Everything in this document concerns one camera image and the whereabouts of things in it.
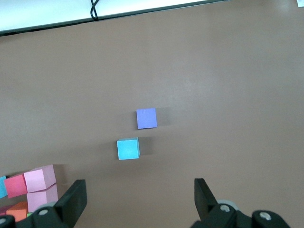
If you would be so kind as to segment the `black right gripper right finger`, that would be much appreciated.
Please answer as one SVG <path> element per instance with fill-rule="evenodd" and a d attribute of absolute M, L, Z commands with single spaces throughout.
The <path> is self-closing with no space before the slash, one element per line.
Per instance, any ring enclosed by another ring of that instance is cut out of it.
<path fill-rule="evenodd" d="M 229 204 L 218 203 L 203 178 L 194 180 L 194 202 L 202 228 L 238 228 L 237 211 Z"/>

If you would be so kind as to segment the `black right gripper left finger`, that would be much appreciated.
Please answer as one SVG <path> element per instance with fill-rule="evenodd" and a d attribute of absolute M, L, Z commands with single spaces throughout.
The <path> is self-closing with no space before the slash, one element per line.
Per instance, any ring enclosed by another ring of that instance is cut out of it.
<path fill-rule="evenodd" d="M 86 181 L 76 180 L 54 206 L 31 216 L 32 228 L 73 228 L 87 206 Z"/>

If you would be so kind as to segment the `pink foam cube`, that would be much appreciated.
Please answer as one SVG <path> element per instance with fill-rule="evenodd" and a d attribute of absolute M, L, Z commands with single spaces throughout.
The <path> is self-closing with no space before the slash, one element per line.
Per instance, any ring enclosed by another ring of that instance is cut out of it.
<path fill-rule="evenodd" d="M 28 193 L 46 190 L 56 183 L 53 164 L 32 169 L 23 175 Z"/>
<path fill-rule="evenodd" d="M 46 190 L 27 193 L 28 212 L 34 212 L 44 204 L 58 201 L 57 184 L 53 184 Z"/>

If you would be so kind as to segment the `orange foam cube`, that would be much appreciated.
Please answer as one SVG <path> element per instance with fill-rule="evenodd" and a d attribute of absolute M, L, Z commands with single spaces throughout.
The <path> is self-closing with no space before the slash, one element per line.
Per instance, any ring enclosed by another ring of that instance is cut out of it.
<path fill-rule="evenodd" d="M 12 215 L 15 218 L 15 221 L 18 222 L 26 219 L 28 212 L 28 203 L 23 201 L 6 210 L 6 215 Z"/>

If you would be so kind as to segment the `blue foam cube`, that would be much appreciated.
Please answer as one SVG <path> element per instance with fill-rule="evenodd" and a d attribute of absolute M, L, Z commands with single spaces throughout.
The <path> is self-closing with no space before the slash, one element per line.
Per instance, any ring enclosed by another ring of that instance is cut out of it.
<path fill-rule="evenodd" d="M 139 159 L 139 138 L 125 138 L 117 141 L 117 152 L 119 160 Z"/>
<path fill-rule="evenodd" d="M 0 199 L 6 197 L 8 195 L 6 187 L 5 187 L 5 183 L 4 183 L 4 181 L 6 179 L 7 179 L 6 176 L 1 176 L 0 177 Z"/>

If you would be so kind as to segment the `purple foam cube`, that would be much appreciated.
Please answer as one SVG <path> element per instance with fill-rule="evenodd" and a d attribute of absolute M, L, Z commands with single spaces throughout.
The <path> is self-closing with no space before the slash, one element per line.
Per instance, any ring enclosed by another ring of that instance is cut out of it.
<path fill-rule="evenodd" d="M 138 129 L 156 128 L 158 126 L 156 108 L 137 109 L 136 117 Z"/>

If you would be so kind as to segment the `brown paper table cover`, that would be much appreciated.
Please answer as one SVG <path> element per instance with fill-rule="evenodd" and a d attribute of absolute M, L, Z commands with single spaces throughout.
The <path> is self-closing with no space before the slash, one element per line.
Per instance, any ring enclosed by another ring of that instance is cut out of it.
<path fill-rule="evenodd" d="M 137 109 L 156 108 L 156 128 Z M 139 159 L 117 141 L 139 138 Z M 231 0 L 0 37 L 0 176 L 86 180 L 76 228 L 189 228 L 194 180 L 304 228 L 304 9 Z"/>

